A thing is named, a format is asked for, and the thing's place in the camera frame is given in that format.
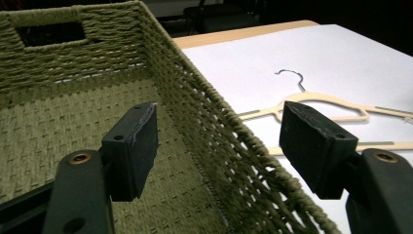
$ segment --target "beige hanger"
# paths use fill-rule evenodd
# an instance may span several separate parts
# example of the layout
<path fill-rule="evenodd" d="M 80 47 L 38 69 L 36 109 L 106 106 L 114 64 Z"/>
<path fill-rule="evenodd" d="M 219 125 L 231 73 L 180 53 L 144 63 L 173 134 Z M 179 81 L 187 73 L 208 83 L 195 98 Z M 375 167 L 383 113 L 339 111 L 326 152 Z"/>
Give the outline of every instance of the beige hanger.
<path fill-rule="evenodd" d="M 291 70 L 280 70 L 276 74 L 279 75 L 282 72 L 293 72 L 300 77 L 300 82 L 298 83 L 299 88 L 301 89 L 302 93 L 294 94 L 286 99 L 284 99 L 278 106 L 265 108 L 261 110 L 254 110 L 249 111 L 246 113 L 239 114 L 239 117 L 242 120 L 249 120 L 255 119 L 267 115 L 275 115 L 276 119 L 281 122 L 282 121 L 282 110 L 283 105 L 286 100 L 295 101 L 295 102 L 303 102 L 303 101 L 320 101 L 320 102 L 327 102 L 336 104 L 339 106 L 344 106 L 350 108 L 352 110 L 358 111 L 360 114 L 359 116 L 348 116 L 348 117 L 331 117 L 330 119 L 335 122 L 354 122 L 354 121 L 365 121 L 370 118 L 369 112 L 381 113 L 386 115 L 392 115 L 396 117 L 402 117 L 407 122 L 413 123 L 413 112 L 403 111 L 403 110 L 394 110 L 380 106 L 370 106 L 370 105 L 361 105 L 356 103 L 351 103 L 349 101 L 342 100 L 335 96 L 321 94 L 321 93 L 314 93 L 306 91 L 302 85 L 304 77 L 295 71 Z M 357 145 L 356 151 L 362 151 L 366 148 L 381 148 L 384 150 L 411 150 L 413 149 L 413 142 L 392 142 L 392 141 L 378 141 L 378 142 L 359 142 Z M 280 147 L 269 147 L 268 151 L 270 155 L 280 156 L 283 155 L 282 149 Z"/>
<path fill-rule="evenodd" d="M 303 93 L 299 94 L 294 94 L 286 99 L 284 99 L 279 105 L 270 107 L 270 108 L 265 108 L 261 110 L 254 110 L 254 111 L 249 111 L 246 113 L 241 113 L 239 114 L 240 118 L 242 120 L 247 120 L 247 119 L 254 119 L 262 116 L 267 116 L 267 115 L 275 115 L 277 120 L 279 122 L 282 121 L 282 110 L 283 110 L 283 104 L 286 100 L 289 101 L 295 101 L 295 102 L 303 102 L 303 101 L 320 101 L 320 102 L 327 102 L 327 103 L 332 103 L 336 104 L 339 106 L 347 107 L 349 109 L 357 111 L 360 115 L 358 116 L 345 116 L 345 117 L 331 117 L 330 119 L 335 122 L 354 122 L 354 121 L 365 121 L 370 118 L 369 112 L 374 112 L 374 113 L 380 113 L 380 114 L 386 114 L 386 115 L 392 115 L 396 117 L 402 117 L 406 120 L 411 120 L 413 119 L 413 112 L 408 112 L 408 111 L 402 111 L 402 110 L 395 110 L 395 109 L 389 109 L 385 107 L 380 107 L 380 106 L 370 106 L 370 105 L 362 105 L 362 104 L 356 104 L 352 103 L 340 98 L 337 98 L 335 96 L 327 95 L 327 94 L 321 94 L 321 93 L 314 93 L 314 92 L 309 92 L 304 89 L 302 86 L 302 82 L 304 77 L 295 71 L 291 70 L 281 70 L 277 72 L 276 74 L 281 74 L 282 72 L 293 72 L 300 76 L 300 82 L 298 83 L 298 86 L 302 90 Z"/>

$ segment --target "metal hook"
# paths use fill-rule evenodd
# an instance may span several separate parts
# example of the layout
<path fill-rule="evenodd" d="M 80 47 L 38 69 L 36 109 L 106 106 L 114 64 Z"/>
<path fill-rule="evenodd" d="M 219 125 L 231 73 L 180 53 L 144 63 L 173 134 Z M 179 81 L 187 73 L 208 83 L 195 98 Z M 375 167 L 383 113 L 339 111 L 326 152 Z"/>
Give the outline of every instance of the metal hook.
<path fill-rule="evenodd" d="M 302 92 L 305 92 L 306 89 L 304 89 L 304 86 L 302 85 L 302 83 L 303 83 L 303 81 L 304 81 L 304 77 L 303 77 L 303 75 L 301 75 L 300 73 L 298 73 L 298 72 L 296 72 L 296 71 L 292 71 L 292 70 L 283 69 L 283 70 L 280 70 L 279 72 L 276 72 L 275 74 L 276 74 L 276 75 L 280 75 L 282 72 L 285 72 L 285 71 L 292 72 L 292 73 L 294 73 L 294 74 L 296 74 L 296 75 L 298 75 L 298 76 L 300 77 L 300 82 L 298 82 L 298 87 L 300 88 L 300 90 L 301 90 Z"/>

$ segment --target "white hanger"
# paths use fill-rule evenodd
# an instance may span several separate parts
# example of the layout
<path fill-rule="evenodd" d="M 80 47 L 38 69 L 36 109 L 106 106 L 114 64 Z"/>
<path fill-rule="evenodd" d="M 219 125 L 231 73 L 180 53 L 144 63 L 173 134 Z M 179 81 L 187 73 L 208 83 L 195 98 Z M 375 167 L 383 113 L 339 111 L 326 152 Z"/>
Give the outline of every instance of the white hanger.
<path fill-rule="evenodd" d="M 406 120 L 411 120 L 413 119 L 413 112 L 408 112 L 408 111 L 403 111 L 403 110 L 395 110 L 395 109 L 389 109 L 385 107 L 380 107 L 380 106 L 370 106 L 370 105 L 362 105 L 362 104 L 356 104 L 352 103 L 343 99 L 340 99 L 335 96 L 327 95 L 327 94 L 321 94 L 321 93 L 314 93 L 314 92 L 309 92 L 306 91 L 302 85 L 302 82 L 304 80 L 304 77 L 295 71 L 291 70 L 281 70 L 277 72 L 276 74 L 279 75 L 282 72 L 293 72 L 300 76 L 300 82 L 298 83 L 298 86 L 302 90 L 302 93 L 294 94 L 286 99 L 284 99 L 279 105 L 270 107 L 270 108 L 265 108 L 261 110 L 254 110 L 254 111 L 249 111 L 246 113 L 239 114 L 239 117 L 242 120 L 247 120 L 247 119 L 254 119 L 262 116 L 267 116 L 267 115 L 275 115 L 277 120 L 279 122 L 282 121 L 282 110 L 283 110 L 283 104 L 286 100 L 290 101 L 295 101 L 295 102 L 303 102 L 303 101 L 320 101 L 320 102 L 327 102 L 327 103 L 332 103 L 336 104 L 339 106 L 347 107 L 352 110 L 356 110 L 360 115 L 358 116 L 345 116 L 345 117 L 331 117 L 330 119 L 335 122 L 354 122 L 354 121 L 365 121 L 370 118 L 369 112 L 374 112 L 374 113 L 380 113 L 380 114 L 386 114 L 386 115 L 392 115 L 396 117 L 402 117 Z"/>
<path fill-rule="evenodd" d="M 386 114 L 386 115 L 392 115 L 396 117 L 402 117 L 406 121 L 413 123 L 412 112 L 403 111 L 403 110 L 394 110 L 394 109 L 389 109 L 389 108 L 380 107 L 380 106 L 361 105 L 361 104 L 351 103 L 346 100 L 342 100 L 335 96 L 306 91 L 306 89 L 304 89 L 302 85 L 304 77 L 300 73 L 283 69 L 277 72 L 276 74 L 279 75 L 285 71 L 293 72 L 300 77 L 300 82 L 298 83 L 298 86 L 300 87 L 302 93 L 294 94 L 294 95 L 287 97 L 277 106 L 239 114 L 239 117 L 242 120 L 255 119 L 255 118 L 259 118 L 259 117 L 263 117 L 267 115 L 275 115 L 276 119 L 279 122 L 281 122 L 283 105 L 286 100 L 295 101 L 295 102 L 312 100 L 312 101 L 321 101 L 321 102 L 336 104 L 339 106 L 344 106 L 352 110 L 356 110 L 360 114 L 358 116 L 331 117 L 330 119 L 335 122 L 365 121 L 370 118 L 369 112 L 375 112 L 375 113 L 381 113 L 381 114 Z M 392 141 L 359 142 L 357 145 L 356 151 L 362 151 L 366 148 L 372 148 L 372 147 L 378 147 L 384 150 L 411 150 L 413 149 L 413 142 L 392 142 Z M 282 149 L 280 147 L 269 147 L 268 151 L 270 155 L 276 155 L 276 156 L 283 155 Z"/>

